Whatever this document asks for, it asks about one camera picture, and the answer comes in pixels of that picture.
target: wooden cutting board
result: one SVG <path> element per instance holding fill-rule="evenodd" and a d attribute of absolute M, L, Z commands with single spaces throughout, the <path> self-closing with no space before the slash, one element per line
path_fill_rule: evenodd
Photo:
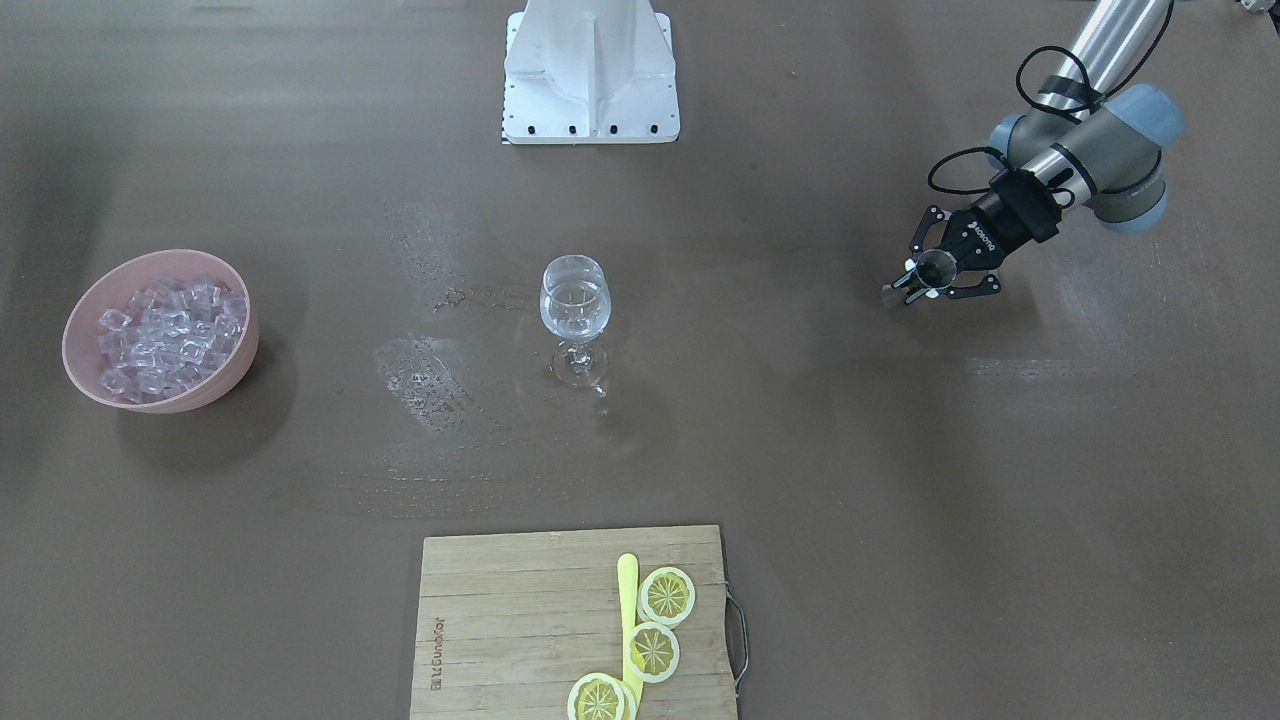
<path fill-rule="evenodd" d="M 586 673 L 622 676 L 617 560 L 640 579 L 689 574 L 680 666 L 644 688 L 637 720 L 737 720 L 716 525 L 426 538 L 413 656 L 413 720 L 562 720 Z"/>

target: yellow plastic knife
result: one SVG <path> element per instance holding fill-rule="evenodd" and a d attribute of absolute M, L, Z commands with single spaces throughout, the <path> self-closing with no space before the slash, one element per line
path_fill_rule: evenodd
<path fill-rule="evenodd" d="M 622 605 L 622 684 L 636 696 L 636 708 L 640 706 L 640 693 L 644 680 L 636 676 L 627 662 L 631 632 L 636 628 L 636 593 L 640 588 L 640 561 L 630 552 L 618 556 L 618 601 Z"/>

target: wine glass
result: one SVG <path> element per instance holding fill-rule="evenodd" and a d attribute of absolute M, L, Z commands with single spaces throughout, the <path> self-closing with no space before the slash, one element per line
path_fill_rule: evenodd
<path fill-rule="evenodd" d="M 600 264 L 586 255 L 563 255 L 543 272 L 539 293 L 543 324 L 563 342 L 552 357 L 552 372 L 576 388 L 599 387 L 608 354 L 596 337 L 609 324 L 609 286 Z"/>

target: black cable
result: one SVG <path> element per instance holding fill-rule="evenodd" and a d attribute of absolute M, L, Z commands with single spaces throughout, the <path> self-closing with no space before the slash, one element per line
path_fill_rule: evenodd
<path fill-rule="evenodd" d="M 946 193 L 946 195 L 980 195 L 980 193 L 987 192 L 988 190 L 991 190 L 989 186 L 988 187 L 980 187 L 980 188 L 977 188 L 977 190 L 956 190 L 954 187 L 942 187 L 941 184 L 933 182 L 933 176 L 936 176 L 938 173 L 938 170 L 941 170 L 942 167 L 946 165 L 947 163 L 950 163 L 951 160 L 955 160 L 956 158 L 963 158 L 965 155 L 974 155 L 974 154 L 978 154 L 978 152 L 983 152 L 983 154 L 991 155 L 992 158 L 995 158 L 996 160 L 998 160 L 1000 164 L 1004 165 L 1004 168 L 1006 170 L 1014 169 L 1012 165 L 1009 164 L 1009 158 L 1005 158 L 1004 152 L 1001 152 L 1000 150 L 996 150 L 995 147 L 986 147 L 986 146 L 983 146 L 983 147 L 966 147 L 964 150 L 959 150 L 956 152 L 952 152 L 952 154 L 947 155 L 946 158 L 943 158 L 943 159 L 941 159 L 941 160 L 938 160 L 937 163 L 933 164 L 933 168 L 929 169 L 929 177 L 928 177 L 929 188 L 933 190 L 933 191 L 936 191 L 936 192 L 942 192 L 942 193 Z"/>
<path fill-rule="evenodd" d="M 1143 53 L 1142 58 L 1138 60 L 1138 64 L 1134 65 L 1132 70 L 1129 70 L 1129 74 L 1125 76 L 1124 79 L 1121 79 L 1119 83 L 1116 83 L 1116 86 L 1112 87 L 1110 91 L 1103 94 L 1100 92 L 1098 88 L 1093 87 L 1093 82 L 1089 81 L 1089 68 L 1085 67 L 1084 60 L 1082 60 L 1075 53 L 1071 53 L 1070 50 L 1060 45 L 1043 45 L 1041 47 L 1037 47 L 1036 50 L 1032 50 L 1030 54 L 1023 58 L 1021 64 L 1018 65 L 1018 72 L 1014 73 L 1014 87 L 1018 90 L 1018 96 L 1021 97 L 1024 102 L 1027 102 L 1032 108 L 1036 108 L 1037 110 L 1048 113 L 1051 115 L 1057 115 L 1060 118 L 1071 122 L 1073 124 L 1080 124 L 1083 120 L 1075 117 L 1076 113 L 1083 113 L 1085 110 L 1088 110 L 1089 113 L 1097 111 L 1102 106 L 1102 102 L 1110 100 L 1112 96 L 1115 96 L 1115 94 L 1120 92 L 1124 88 L 1124 86 L 1129 85 L 1129 82 L 1133 81 L 1134 77 L 1137 77 L 1138 70 L 1140 70 L 1142 67 L 1147 64 L 1147 60 L 1151 59 L 1152 53 L 1156 51 L 1156 46 L 1160 45 L 1160 41 L 1165 37 L 1165 31 L 1169 29 L 1169 24 L 1174 19 L 1174 4 L 1176 1 L 1178 0 L 1169 0 L 1169 9 L 1165 12 L 1165 20 L 1161 23 L 1160 31 L 1156 32 L 1156 37 L 1151 41 L 1151 45 L 1147 47 L 1147 51 Z M 1277 8 L 1272 8 L 1271 17 L 1276 22 L 1276 31 L 1280 32 L 1280 15 L 1276 14 L 1276 10 Z M 1064 56 L 1070 59 L 1071 63 L 1075 64 L 1075 68 L 1080 70 L 1080 82 L 1084 85 L 1089 102 L 1080 102 L 1075 108 L 1053 108 L 1051 105 L 1046 105 L 1044 102 L 1033 99 L 1030 95 L 1027 94 L 1027 90 L 1023 87 L 1023 73 L 1027 70 L 1027 65 L 1043 53 L 1061 53 Z M 1009 158 L 1006 158 L 1002 152 L 1000 152 L 995 147 L 969 147 L 965 150 L 960 150 L 957 152 L 952 152 L 933 164 L 933 168 L 929 169 L 929 177 L 928 177 L 929 188 L 936 192 L 942 192 L 946 195 L 980 195 L 983 192 L 989 191 L 991 190 L 989 186 L 974 190 L 956 190 L 952 187 L 942 187 L 936 182 L 933 182 L 933 177 L 938 173 L 938 170 L 942 169 L 943 165 L 946 165 L 951 160 L 955 160 L 956 158 L 963 158 L 964 155 L 973 155 L 975 152 L 984 152 L 987 155 L 991 155 L 992 158 L 998 160 L 1000 164 L 1006 170 L 1014 169 L 1012 165 L 1010 165 L 1009 163 Z M 1070 201 L 1062 208 L 1070 208 L 1071 205 L 1075 205 L 1076 196 L 1074 192 L 1071 192 L 1071 190 L 1065 187 L 1056 187 L 1051 188 L 1050 192 L 1051 193 L 1066 192 L 1070 196 Z"/>
<path fill-rule="evenodd" d="M 1160 45 L 1160 40 L 1165 37 L 1165 31 L 1169 29 L 1169 23 L 1174 19 L 1174 3 L 1176 1 L 1178 0 L 1169 0 L 1169 10 L 1165 12 L 1165 22 L 1160 26 L 1160 31 L 1156 33 L 1156 38 L 1151 41 L 1151 45 L 1147 47 L 1147 51 L 1143 53 L 1142 59 L 1138 60 L 1138 64 L 1134 65 L 1132 70 L 1129 70 L 1129 74 L 1126 74 L 1125 78 L 1120 81 L 1119 85 L 1107 91 L 1105 99 L 1110 100 L 1116 92 L 1120 92 L 1120 90 L 1123 90 L 1124 86 L 1129 85 L 1129 81 L 1132 81 L 1134 76 L 1138 74 L 1138 70 L 1140 70 L 1142 67 L 1147 64 L 1147 59 L 1151 58 L 1151 54 L 1156 51 L 1156 46 Z"/>
<path fill-rule="evenodd" d="M 1080 118 L 1076 118 L 1075 113 L 1082 113 L 1084 110 L 1093 111 L 1097 109 L 1094 105 L 1082 102 L 1076 108 L 1053 108 L 1038 100 L 1032 99 L 1030 95 L 1027 95 L 1027 90 L 1023 88 L 1023 72 L 1027 69 L 1027 64 L 1030 63 L 1033 59 L 1036 59 L 1037 55 L 1042 53 L 1061 53 L 1062 55 L 1068 56 L 1073 63 L 1075 63 L 1075 68 L 1080 70 L 1080 79 L 1084 82 L 1084 86 L 1089 88 L 1091 94 L 1094 95 L 1097 94 L 1097 91 L 1093 87 L 1093 83 L 1089 82 L 1089 69 L 1084 67 L 1084 60 L 1080 60 L 1080 58 L 1076 56 L 1075 53 L 1071 53 L 1070 50 L 1060 45 L 1043 45 L 1041 47 L 1037 47 L 1036 50 L 1032 50 L 1029 55 L 1023 58 L 1023 63 L 1018 65 L 1018 72 L 1014 73 L 1014 87 L 1018 90 L 1018 96 L 1021 97 L 1024 102 L 1027 102 L 1028 105 L 1036 108 L 1042 113 L 1057 115 L 1075 124 L 1079 124 Z"/>

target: pink bowl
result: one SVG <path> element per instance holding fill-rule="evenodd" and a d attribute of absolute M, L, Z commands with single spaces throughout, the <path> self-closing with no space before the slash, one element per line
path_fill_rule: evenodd
<path fill-rule="evenodd" d="M 244 322 L 244 336 L 236 345 L 227 359 L 227 364 L 219 368 L 205 382 L 188 389 L 182 395 L 150 402 L 146 405 L 133 405 L 132 402 L 115 400 L 101 386 L 97 384 L 99 375 L 108 368 L 106 357 L 97 348 L 97 336 L 102 334 L 102 325 L 97 319 L 108 307 L 122 307 L 129 301 L 134 291 L 147 287 L 157 273 L 164 273 L 172 278 L 189 281 L 200 274 L 209 274 L 228 290 L 244 293 L 248 305 L 248 319 Z M 63 366 L 67 375 L 77 388 L 86 396 L 123 410 L 134 413 L 183 413 L 195 410 L 227 395 L 227 391 L 236 387 L 236 383 L 244 377 L 248 366 L 257 354 L 257 313 L 253 311 L 253 299 L 244 287 L 244 281 L 234 268 L 207 252 L 198 250 L 161 250 L 141 258 L 134 258 L 110 273 L 102 275 L 100 281 L 88 288 L 72 310 L 72 316 L 67 320 L 67 329 L 63 331 Z"/>

